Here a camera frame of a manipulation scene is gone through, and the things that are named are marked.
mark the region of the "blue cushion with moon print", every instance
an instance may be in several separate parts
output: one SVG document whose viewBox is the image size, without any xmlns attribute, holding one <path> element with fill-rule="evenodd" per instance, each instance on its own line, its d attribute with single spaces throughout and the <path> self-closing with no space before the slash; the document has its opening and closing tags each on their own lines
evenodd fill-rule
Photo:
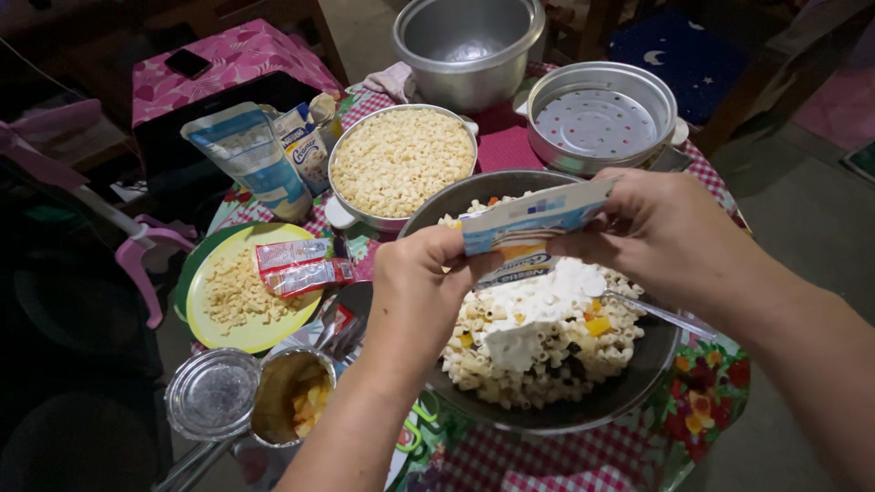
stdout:
<svg viewBox="0 0 875 492">
<path fill-rule="evenodd" d="M 704 125 L 744 72 L 749 55 L 667 9 L 611 36 L 608 59 L 644 68 L 675 93 L 678 115 Z"/>
</svg>

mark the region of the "left hand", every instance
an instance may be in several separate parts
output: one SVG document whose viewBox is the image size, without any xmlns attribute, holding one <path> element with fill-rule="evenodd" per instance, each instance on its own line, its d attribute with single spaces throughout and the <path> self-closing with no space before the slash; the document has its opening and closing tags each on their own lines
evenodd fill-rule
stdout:
<svg viewBox="0 0 875 492">
<path fill-rule="evenodd" d="M 383 244 L 361 359 L 421 388 L 450 340 L 462 299 L 502 261 L 500 253 L 465 258 L 462 232 L 446 226 Z M 452 270 L 444 273 L 444 266 Z"/>
</svg>

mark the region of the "aluminum pot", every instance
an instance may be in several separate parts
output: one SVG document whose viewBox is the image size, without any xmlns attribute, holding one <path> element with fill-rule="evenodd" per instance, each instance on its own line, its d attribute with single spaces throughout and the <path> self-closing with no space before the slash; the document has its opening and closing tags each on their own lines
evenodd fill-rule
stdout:
<svg viewBox="0 0 875 492">
<path fill-rule="evenodd" d="M 538 157 L 577 176 L 642 165 L 671 143 L 677 124 L 686 134 L 665 82 L 610 61 L 553 70 L 517 95 L 514 111 L 528 119 L 528 141 Z"/>
<path fill-rule="evenodd" d="M 514 95 L 544 20 L 538 0 L 413 0 L 392 39 L 425 101 L 465 114 Z"/>
<path fill-rule="evenodd" d="M 485 172 L 449 185 L 426 201 L 410 217 L 400 237 L 438 223 L 444 214 L 457 216 L 471 206 L 471 200 L 486 203 L 492 196 L 522 196 L 553 186 L 568 185 L 580 178 L 551 171 Z M 648 296 L 642 298 L 658 305 Z M 620 376 L 610 377 L 596 386 L 579 403 L 555 402 L 535 408 L 505 410 L 487 403 L 475 391 L 462 391 L 441 370 L 441 363 L 431 369 L 428 385 L 445 401 L 471 418 L 505 431 L 537 435 L 579 432 L 607 424 L 644 402 L 656 388 L 662 375 L 671 367 L 681 340 L 681 330 L 654 316 L 641 318 L 638 326 L 645 335 L 635 341 L 635 352 Z"/>
<path fill-rule="evenodd" d="M 442 115 L 455 118 L 462 122 L 462 124 L 464 124 L 465 128 L 468 130 L 468 136 L 469 138 L 471 138 L 471 145 L 474 149 L 474 157 L 471 161 L 471 171 L 468 173 L 468 175 L 470 176 L 474 173 L 474 165 L 477 164 L 477 132 L 479 128 L 477 124 L 473 121 L 465 120 L 461 116 L 453 113 L 452 111 L 444 108 L 439 108 L 438 106 L 432 106 L 430 104 L 399 104 L 397 106 L 377 110 L 370 115 L 361 118 L 352 127 L 350 127 L 349 130 L 347 130 L 343 134 L 343 136 L 340 137 L 340 140 L 337 141 L 337 145 L 334 146 L 334 149 L 331 152 L 331 157 L 328 159 L 328 181 L 331 183 L 331 188 L 334 191 L 334 195 L 328 201 L 328 203 L 325 204 L 325 217 L 335 228 L 350 228 L 356 222 L 362 221 L 372 228 L 380 231 L 398 232 L 404 227 L 404 224 L 407 223 L 409 217 L 380 217 L 378 215 L 371 215 L 353 206 L 353 204 L 349 203 L 349 201 L 347 201 L 340 193 L 338 193 L 337 187 L 334 185 L 334 181 L 332 179 L 332 167 L 334 165 L 334 161 L 337 160 L 338 150 L 343 148 L 343 144 L 344 142 L 346 142 L 348 137 L 352 135 L 355 131 L 357 131 L 364 122 L 366 122 L 370 118 L 376 118 L 383 113 L 388 113 L 389 111 L 404 111 L 408 109 L 434 109 Z"/>
</svg>

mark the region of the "cream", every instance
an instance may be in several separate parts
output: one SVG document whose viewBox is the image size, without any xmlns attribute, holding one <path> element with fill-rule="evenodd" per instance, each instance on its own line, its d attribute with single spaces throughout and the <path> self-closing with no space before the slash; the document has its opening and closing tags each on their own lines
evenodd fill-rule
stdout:
<svg viewBox="0 0 875 492">
<path fill-rule="evenodd" d="M 495 320 L 484 328 L 484 343 L 493 365 L 517 371 L 530 369 L 543 351 L 538 332 L 564 320 L 570 311 L 583 310 L 606 288 L 605 277 L 595 265 L 563 257 L 547 275 L 477 292 L 479 298 L 491 298 L 493 306 L 507 312 L 505 320 Z"/>
</svg>

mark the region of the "hand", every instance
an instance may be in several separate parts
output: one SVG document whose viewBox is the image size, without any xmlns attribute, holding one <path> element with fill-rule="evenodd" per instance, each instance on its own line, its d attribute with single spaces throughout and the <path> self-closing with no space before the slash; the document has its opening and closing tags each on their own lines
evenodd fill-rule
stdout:
<svg viewBox="0 0 875 492">
<path fill-rule="evenodd" d="M 705 320 L 737 306 L 757 276 L 783 274 L 696 178 L 608 168 L 594 179 L 617 179 L 602 213 L 550 254 L 613 268 Z"/>
<path fill-rule="evenodd" d="M 503 259 L 500 253 L 465 258 L 462 232 L 446 226 L 383 244 L 376 255 L 361 359 L 402 376 L 418 391 L 450 340 L 462 299 Z M 443 266 L 452 270 L 444 273 Z"/>
</svg>

